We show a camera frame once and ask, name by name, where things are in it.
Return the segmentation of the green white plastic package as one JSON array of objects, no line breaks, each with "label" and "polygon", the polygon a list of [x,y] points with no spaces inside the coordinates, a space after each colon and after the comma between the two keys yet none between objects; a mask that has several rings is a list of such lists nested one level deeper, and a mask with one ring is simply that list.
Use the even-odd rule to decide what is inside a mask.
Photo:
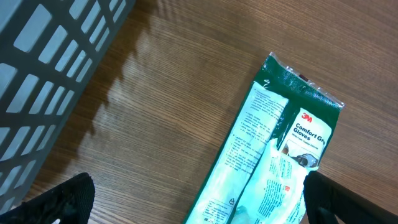
[{"label": "green white plastic package", "polygon": [[270,53],[257,72],[185,223],[231,223],[267,143],[328,147],[344,103]]}]

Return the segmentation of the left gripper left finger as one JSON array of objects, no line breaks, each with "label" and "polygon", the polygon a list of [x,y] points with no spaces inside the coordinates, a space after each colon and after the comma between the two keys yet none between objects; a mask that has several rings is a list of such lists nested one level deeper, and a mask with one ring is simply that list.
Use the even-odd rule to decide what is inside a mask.
[{"label": "left gripper left finger", "polygon": [[95,199],[91,176],[80,173],[1,215],[2,224],[87,224]]}]

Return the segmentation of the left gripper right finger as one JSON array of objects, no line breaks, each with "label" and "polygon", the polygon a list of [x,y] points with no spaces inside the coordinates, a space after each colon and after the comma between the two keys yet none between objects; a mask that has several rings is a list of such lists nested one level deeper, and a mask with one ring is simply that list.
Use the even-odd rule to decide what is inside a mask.
[{"label": "left gripper right finger", "polygon": [[397,224],[397,215],[317,171],[306,176],[303,195],[310,224]]}]

